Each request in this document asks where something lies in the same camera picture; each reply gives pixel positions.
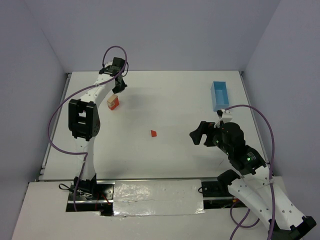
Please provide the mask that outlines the natural wood block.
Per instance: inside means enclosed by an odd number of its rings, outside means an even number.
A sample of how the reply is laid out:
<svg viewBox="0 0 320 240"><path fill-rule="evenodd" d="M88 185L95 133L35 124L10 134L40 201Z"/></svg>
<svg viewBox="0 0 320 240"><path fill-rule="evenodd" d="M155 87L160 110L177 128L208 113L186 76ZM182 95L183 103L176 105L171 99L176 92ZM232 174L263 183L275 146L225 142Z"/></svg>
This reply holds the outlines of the natural wood block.
<svg viewBox="0 0 320 240"><path fill-rule="evenodd" d="M109 106L113 106L116 104L116 100L118 99L118 96L116 94L111 95L108 99L107 99L107 104Z"/></svg>

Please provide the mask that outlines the red cube block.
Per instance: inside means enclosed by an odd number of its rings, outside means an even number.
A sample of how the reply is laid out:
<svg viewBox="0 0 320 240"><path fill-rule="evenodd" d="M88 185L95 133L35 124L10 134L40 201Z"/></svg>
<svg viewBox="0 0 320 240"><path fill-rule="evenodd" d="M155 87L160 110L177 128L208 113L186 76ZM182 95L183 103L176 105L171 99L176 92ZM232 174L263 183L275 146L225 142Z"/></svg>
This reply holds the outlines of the red cube block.
<svg viewBox="0 0 320 240"><path fill-rule="evenodd" d="M119 104L120 104L119 99L116 98L116 99L113 101L113 106L112 106L112 107L116 108Z"/></svg>

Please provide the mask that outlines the red cube with window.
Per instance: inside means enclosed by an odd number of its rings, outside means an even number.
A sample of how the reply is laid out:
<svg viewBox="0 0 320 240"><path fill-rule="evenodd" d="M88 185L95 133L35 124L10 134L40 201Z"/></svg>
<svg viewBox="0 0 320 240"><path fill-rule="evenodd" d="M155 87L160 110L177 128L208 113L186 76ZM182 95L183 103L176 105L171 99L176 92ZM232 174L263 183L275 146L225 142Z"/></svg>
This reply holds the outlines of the red cube with window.
<svg viewBox="0 0 320 240"><path fill-rule="evenodd" d="M109 108L111 111L113 111L116 107L117 107L117 105L108 106L108 108Z"/></svg>

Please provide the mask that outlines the red wedge block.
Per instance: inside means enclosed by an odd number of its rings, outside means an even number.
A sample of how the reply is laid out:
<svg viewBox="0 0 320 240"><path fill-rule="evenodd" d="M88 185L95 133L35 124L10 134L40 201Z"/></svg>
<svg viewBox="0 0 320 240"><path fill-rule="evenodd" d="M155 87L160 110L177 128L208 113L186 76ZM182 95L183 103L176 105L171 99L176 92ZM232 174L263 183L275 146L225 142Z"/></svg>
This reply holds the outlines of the red wedge block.
<svg viewBox="0 0 320 240"><path fill-rule="evenodd" d="M152 136L152 137L156 137L156 136L157 136L157 132L154 131L154 130L151 130L150 133L151 133L151 136Z"/></svg>

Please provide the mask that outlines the blue plastic box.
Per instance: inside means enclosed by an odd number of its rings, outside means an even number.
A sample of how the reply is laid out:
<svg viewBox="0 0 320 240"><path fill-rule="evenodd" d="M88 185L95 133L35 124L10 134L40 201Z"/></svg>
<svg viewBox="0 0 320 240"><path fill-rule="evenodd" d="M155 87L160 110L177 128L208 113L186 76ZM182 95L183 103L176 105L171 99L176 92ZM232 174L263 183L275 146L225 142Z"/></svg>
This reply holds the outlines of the blue plastic box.
<svg viewBox="0 0 320 240"><path fill-rule="evenodd" d="M230 106L225 81L214 81L210 88L212 108L216 112L221 109L226 109Z"/></svg>

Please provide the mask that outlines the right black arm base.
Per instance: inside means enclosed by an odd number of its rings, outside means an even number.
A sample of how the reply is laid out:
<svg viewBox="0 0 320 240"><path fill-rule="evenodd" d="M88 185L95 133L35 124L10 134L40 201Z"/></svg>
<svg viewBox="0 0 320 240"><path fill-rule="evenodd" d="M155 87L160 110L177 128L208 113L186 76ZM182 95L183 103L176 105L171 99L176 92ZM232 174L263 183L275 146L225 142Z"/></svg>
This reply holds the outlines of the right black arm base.
<svg viewBox="0 0 320 240"><path fill-rule="evenodd" d="M229 209L234 203L239 201L230 193L223 191L217 180L202 181L198 192L203 197L203 207L205 210Z"/></svg>

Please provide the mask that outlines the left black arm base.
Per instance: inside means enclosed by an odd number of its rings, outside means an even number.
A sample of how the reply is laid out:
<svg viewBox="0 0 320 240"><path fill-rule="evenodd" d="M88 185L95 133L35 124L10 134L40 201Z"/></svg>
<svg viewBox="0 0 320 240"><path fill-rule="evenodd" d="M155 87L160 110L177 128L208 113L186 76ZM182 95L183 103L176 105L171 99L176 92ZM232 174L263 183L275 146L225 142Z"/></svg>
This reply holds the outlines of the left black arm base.
<svg viewBox="0 0 320 240"><path fill-rule="evenodd" d="M111 217L114 215L114 183L99 182L93 192L83 190L78 186L74 194L73 183L60 183L58 188L68 192L65 211L71 212L95 212L101 216Z"/></svg>

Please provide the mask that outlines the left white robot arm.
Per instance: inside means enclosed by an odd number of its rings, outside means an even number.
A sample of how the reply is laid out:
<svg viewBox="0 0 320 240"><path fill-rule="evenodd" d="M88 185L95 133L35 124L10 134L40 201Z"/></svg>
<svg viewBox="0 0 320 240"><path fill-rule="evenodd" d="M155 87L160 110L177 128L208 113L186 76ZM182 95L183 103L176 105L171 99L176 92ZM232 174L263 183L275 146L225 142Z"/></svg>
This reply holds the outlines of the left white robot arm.
<svg viewBox="0 0 320 240"><path fill-rule="evenodd" d="M75 138L76 150L87 153L73 182L78 190L88 194L93 194L97 185L94 142L101 128L98 108L109 92L120 93L127 87L122 76L127 64L124 59L114 57L99 71L93 87L68 103L68 128Z"/></svg>

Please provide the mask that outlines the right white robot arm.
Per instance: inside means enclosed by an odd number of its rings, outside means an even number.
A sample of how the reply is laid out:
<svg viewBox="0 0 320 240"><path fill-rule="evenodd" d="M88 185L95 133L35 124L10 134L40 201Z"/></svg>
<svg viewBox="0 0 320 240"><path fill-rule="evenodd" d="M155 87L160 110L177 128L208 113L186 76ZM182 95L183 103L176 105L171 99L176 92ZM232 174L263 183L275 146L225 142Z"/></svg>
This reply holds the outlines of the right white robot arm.
<svg viewBox="0 0 320 240"><path fill-rule="evenodd" d="M246 144L238 124L216 127L213 122L201 121L189 135L194 145L199 145L205 135L206 147L217 147L227 155L233 168L217 177L219 189L245 204L268 229L270 240L300 240L317 225L273 182L270 166Z"/></svg>

